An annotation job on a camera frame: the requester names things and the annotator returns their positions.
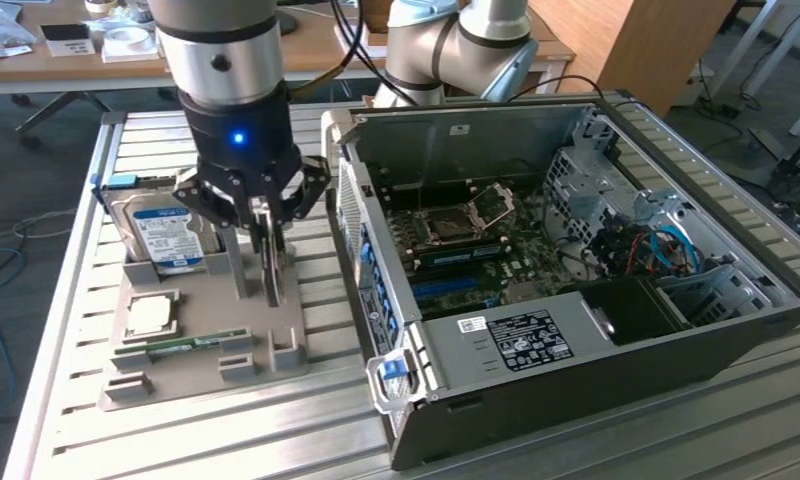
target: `chair wheel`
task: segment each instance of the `chair wheel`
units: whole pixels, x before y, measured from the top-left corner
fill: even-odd
[[[13,94],[12,95],[12,103],[14,105],[17,105],[18,107],[28,107],[29,105],[32,105],[32,101],[29,100],[28,95]]]
[[[41,139],[38,137],[28,137],[22,135],[20,138],[21,147],[29,150],[38,150],[41,148]]]

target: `barcode label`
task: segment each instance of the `barcode label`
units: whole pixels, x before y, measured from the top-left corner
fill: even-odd
[[[485,317],[464,318],[457,320],[456,324],[459,325],[459,331],[463,333],[485,330]]]

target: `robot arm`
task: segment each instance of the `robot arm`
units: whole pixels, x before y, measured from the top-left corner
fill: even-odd
[[[277,305],[281,227],[303,218],[331,180],[320,157],[293,143],[275,0],[149,0],[199,152],[178,178],[178,200],[221,228],[240,227],[264,264]],[[527,0],[395,0],[388,75],[419,104],[443,100],[443,83],[504,100],[525,77],[537,42]],[[381,89],[377,106],[401,105]],[[303,172],[299,190],[281,192]]]
[[[444,101],[443,84],[484,100],[515,93],[533,63],[539,43],[531,38],[527,0],[395,0],[388,20],[389,80],[419,105]],[[380,88],[375,106],[404,106]]]
[[[174,195],[219,227],[237,226],[264,259],[271,305],[281,226],[303,218],[329,181],[325,160],[293,143],[275,0],[150,0],[199,162]],[[299,190],[281,192],[303,171]]]

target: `blue cable on floor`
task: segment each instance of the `blue cable on floor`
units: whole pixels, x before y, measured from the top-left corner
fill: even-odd
[[[8,382],[8,392],[5,395],[5,399],[2,403],[0,403],[0,414],[2,411],[12,405],[14,401],[14,390],[16,390],[16,381],[14,381],[14,368],[12,367],[12,359],[9,358],[9,352],[5,348],[5,341],[2,340],[2,335],[0,333],[0,355],[2,356],[2,361],[5,362],[5,368],[8,371],[9,382]]]
[[[17,257],[17,269],[14,270],[12,275],[9,275],[5,278],[5,280],[2,280],[0,282],[0,289],[1,289],[2,287],[5,287],[9,284],[9,282],[12,282],[12,280],[14,280],[20,276],[21,272],[24,271],[25,261],[24,261],[24,252],[21,252],[20,250],[16,250],[13,248],[0,248],[0,252],[10,253],[12,255],[14,255]],[[2,356],[2,361],[5,362],[5,367],[6,367],[6,371],[8,371],[8,391],[6,391],[5,399],[0,403],[0,414],[1,414],[4,412],[4,410],[9,407],[9,405],[12,405],[12,402],[14,401],[14,395],[16,395],[16,389],[17,389],[17,382],[14,379],[14,368],[12,367],[12,359],[9,357],[9,352],[8,352],[8,349],[5,346],[5,340],[2,339],[1,333],[0,333],[0,355]]]

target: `blue pcie slot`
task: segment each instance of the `blue pcie slot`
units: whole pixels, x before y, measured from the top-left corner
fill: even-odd
[[[468,290],[477,286],[477,280],[473,277],[463,277],[455,280],[437,283],[425,283],[412,287],[412,294],[416,299],[435,297],[459,290]]]
[[[367,228],[361,226],[361,249],[359,251],[359,259],[363,265],[372,267],[372,286],[376,297],[376,308],[381,311],[381,321],[384,322],[385,331],[388,333],[388,341],[393,344],[400,335],[400,325],[396,320],[393,310],[391,308],[391,300],[388,299],[388,289],[385,282],[383,281],[383,273],[380,271],[379,262],[376,261],[376,254],[373,252],[373,245],[368,237]]]

